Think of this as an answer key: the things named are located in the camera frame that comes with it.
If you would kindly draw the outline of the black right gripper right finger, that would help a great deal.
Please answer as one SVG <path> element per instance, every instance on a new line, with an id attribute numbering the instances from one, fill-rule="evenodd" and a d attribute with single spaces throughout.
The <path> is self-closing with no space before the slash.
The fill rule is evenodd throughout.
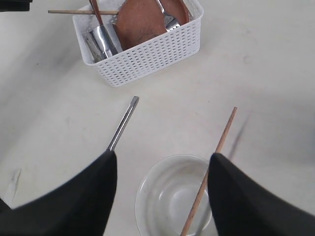
<path id="1" fill-rule="evenodd" d="M 272 194 L 220 153 L 209 162 L 208 194 L 220 236 L 313 236 L 315 217 Z"/>

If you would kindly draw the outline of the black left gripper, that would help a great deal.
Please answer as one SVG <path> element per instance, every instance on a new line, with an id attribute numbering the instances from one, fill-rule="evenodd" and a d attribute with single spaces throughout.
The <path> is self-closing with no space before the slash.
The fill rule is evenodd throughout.
<path id="1" fill-rule="evenodd" d="M 33 0 L 0 0 L 1 12 L 29 11 Z"/>

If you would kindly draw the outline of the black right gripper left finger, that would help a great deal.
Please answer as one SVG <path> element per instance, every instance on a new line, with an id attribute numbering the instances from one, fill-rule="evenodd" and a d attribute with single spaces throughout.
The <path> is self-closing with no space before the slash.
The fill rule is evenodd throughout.
<path id="1" fill-rule="evenodd" d="M 48 194 L 0 214 L 2 236 L 101 236 L 117 189 L 117 157 L 107 150 Z"/>

